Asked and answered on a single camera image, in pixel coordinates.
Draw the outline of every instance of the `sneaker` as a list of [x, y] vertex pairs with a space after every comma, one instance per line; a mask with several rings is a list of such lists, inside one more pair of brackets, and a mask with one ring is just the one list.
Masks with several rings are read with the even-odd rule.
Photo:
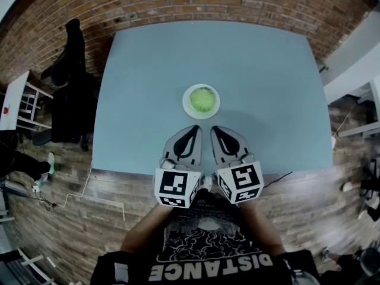
[[328, 247], [325, 247], [321, 252], [321, 259], [322, 262], [325, 262], [329, 259], [328, 255], [330, 253], [330, 250], [328, 250]]
[[55, 163], [55, 157], [54, 157], [54, 154], [53, 152], [49, 152], [49, 156], [47, 157], [47, 162], [49, 163], [50, 165], [50, 170], [49, 170], [49, 174], [52, 175], [54, 174], [54, 163]]
[[377, 209], [379, 207], [379, 204], [380, 204], [380, 198], [379, 197], [375, 197], [374, 199], [366, 202], [366, 204], [369, 207], [372, 207], [373, 209]]
[[363, 216], [367, 215], [367, 209], [369, 206], [367, 204], [363, 204], [362, 208], [359, 211], [359, 214], [357, 215], [357, 219], [360, 220]]
[[211, 176], [205, 176], [200, 186], [200, 189], [207, 189], [207, 191], [210, 192], [212, 186], [213, 178]]
[[354, 188], [353, 184], [351, 182], [346, 182], [344, 183], [344, 185], [342, 186], [342, 191], [343, 192], [347, 192], [347, 191], [350, 191]]
[[36, 180], [35, 183], [39, 188], [43, 187], [45, 185], [46, 180], [48, 179], [48, 174], [44, 173], [41, 174], [41, 178], [39, 180]]

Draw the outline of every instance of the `wooden floor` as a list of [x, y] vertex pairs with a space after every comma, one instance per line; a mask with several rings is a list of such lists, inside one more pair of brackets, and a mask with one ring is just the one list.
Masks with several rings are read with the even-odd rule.
[[[352, 99], [344, 99], [331, 105], [332, 131], [353, 103]], [[365, 112], [363, 107], [354, 107], [341, 129], [364, 124]], [[343, 183], [360, 180], [363, 162], [380, 154], [378, 139], [339, 139], [333, 154], [334, 167], [294, 172], [265, 189], [259, 199], [280, 231], [287, 250], [311, 250], [321, 273], [336, 268], [331, 261], [319, 260], [323, 247], [329, 246], [337, 253], [354, 252], [358, 246], [366, 246], [380, 237], [379, 225], [369, 218], [357, 219], [361, 206], [359, 191], [340, 191]], [[43, 190], [47, 199], [64, 204], [67, 193], [82, 192], [91, 163], [91, 146], [89, 152], [83, 153], [79, 145], [50, 143], [33, 147], [31, 142], [25, 142], [19, 150], [39, 160], [44, 160], [50, 151], [55, 153], [56, 173]], [[265, 181], [279, 176], [266, 176]], [[22, 173], [15, 172], [11, 177], [31, 186], [31, 180]], [[69, 197], [65, 208], [46, 211], [36, 200], [10, 196], [15, 221], [5, 228], [9, 238], [30, 257], [42, 254], [52, 259], [56, 268], [45, 259], [38, 265], [57, 282], [88, 284], [97, 257], [118, 250], [125, 232], [155, 203], [151, 176], [93, 170], [85, 196]]]

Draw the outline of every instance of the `white marker cube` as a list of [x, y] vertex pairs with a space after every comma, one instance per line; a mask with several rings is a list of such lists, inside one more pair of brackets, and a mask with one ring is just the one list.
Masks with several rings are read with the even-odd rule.
[[218, 186], [231, 204], [258, 198], [264, 187], [259, 161], [219, 169], [217, 174]]
[[189, 208], [201, 183], [201, 172], [156, 169], [154, 195], [161, 205]]

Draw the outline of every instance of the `white cable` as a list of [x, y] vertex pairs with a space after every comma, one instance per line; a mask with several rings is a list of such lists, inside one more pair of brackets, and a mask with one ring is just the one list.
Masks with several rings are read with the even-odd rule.
[[82, 194], [81, 194], [81, 195], [78, 195], [78, 194], [68, 193], [68, 194], [66, 195], [66, 201], [65, 201], [65, 204], [64, 204], [64, 205], [59, 205], [59, 204], [57, 204], [58, 206], [61, 206], [61, 207], [63, 207], [63, 208], [66, 207], [67, 199], [68, 199], [69, 195], [73, 195], [73, 196], [75, 196], [75, 197], [82, 197], [82, 196], [84, 195], [84, 191], [86, 190], [86, 187], [87, 187], [87, 184], [88, 184], [88, 180], [90, 179], [90, 175], [91, 175], [91, 171], [92, 171], [92, 169], [93, 169], [93, 161], [91, 161], [90, 171], [89, 171], [88, 176], [87, 176], [87, 179], [86, 179], [86, 181], [85, 181], [85, 185], [84, 185], [84, 188], [83, 188], [83, 192], [82, 192]]
[[338, 129], [335, 131], [335, 133], [334, 133], [334, 137], [337, 135], [337, 133], [338, 133], [340, 127], [343, 126], [343, 124], [346, 122], [346, 119], [350, 116], [351, 111], [352, 111], [352, 109], [353, 109], [355, 106], [356, 106], [356, 103], [354, 103], [354, 105], [351, 107], [350, 111], [348, 112], [348, 114], [347, 114], [346, 117], [344, 118], [343, 122], [340, 124], [340, 126], [338, 127]]

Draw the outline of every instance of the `white plate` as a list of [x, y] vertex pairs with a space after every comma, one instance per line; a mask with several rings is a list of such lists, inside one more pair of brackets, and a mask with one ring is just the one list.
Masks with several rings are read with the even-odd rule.
[[[193, 108], [193, 106], [191, 105], [191, 102], [190, 102], [191, 93], [194, 90], [196, 90], [198, 88], [203, 88], [203, 87], [209, 88], [215, 94], [215, 100], [216, 100], [215, 105], [208, 112], [199, 112], [199, 111], [195, 110]], [[216, 112], [218, 112], [219, 107], [220, 107], [220, 97], [219, 97], [217, 90], [215, 90], [212, 86], [210, 86], [208, 84], [194, 84], [186, 90], [185, 94], [183, 94], [182, 105], [183, 105], [183, 109], [185, 110], [185, 112], [189, 116], [191, 116], [195, 119], [208, 119], [208, 118], [213, 117], [216, 114]]]

